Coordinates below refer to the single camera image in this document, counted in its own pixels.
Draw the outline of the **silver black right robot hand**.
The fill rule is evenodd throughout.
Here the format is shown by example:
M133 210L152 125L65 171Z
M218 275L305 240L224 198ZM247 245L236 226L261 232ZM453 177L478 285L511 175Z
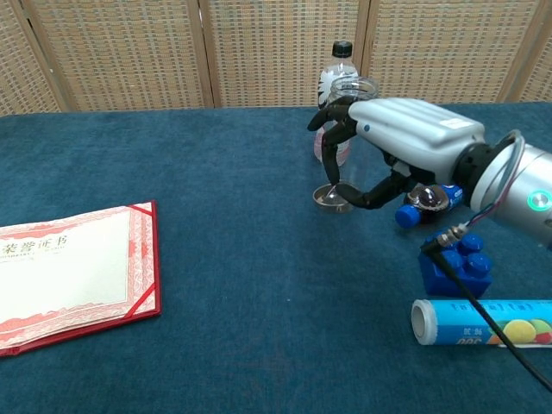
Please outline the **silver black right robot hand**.
M335 125L321 144L328 180L349 204L367 210L381 208L416 183L458 185L462 157L486 145L481 122L415 98L340 97L320 109L307 129L330 121ZM356 136L378 148L390 167L390 175L367 192L341 180L336 160L338 145Z

